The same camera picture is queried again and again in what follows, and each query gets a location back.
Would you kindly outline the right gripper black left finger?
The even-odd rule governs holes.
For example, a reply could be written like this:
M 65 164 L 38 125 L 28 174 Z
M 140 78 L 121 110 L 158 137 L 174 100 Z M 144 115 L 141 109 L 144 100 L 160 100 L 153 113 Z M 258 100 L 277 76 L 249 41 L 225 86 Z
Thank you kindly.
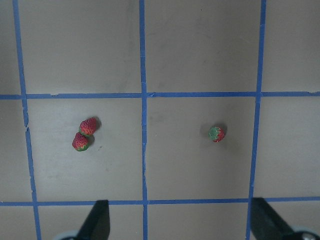
M 110 230 L 109 201 L 97 200 L 81 226 L 77 239 L 107 240 Z

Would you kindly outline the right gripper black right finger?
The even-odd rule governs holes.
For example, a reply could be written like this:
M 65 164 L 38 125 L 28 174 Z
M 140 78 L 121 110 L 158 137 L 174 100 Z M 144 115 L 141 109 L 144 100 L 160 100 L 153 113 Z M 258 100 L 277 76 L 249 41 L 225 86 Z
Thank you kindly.
M 297 240 L 295 231 L 262 197 L 251 199 L 250 228 L 257 240 Z

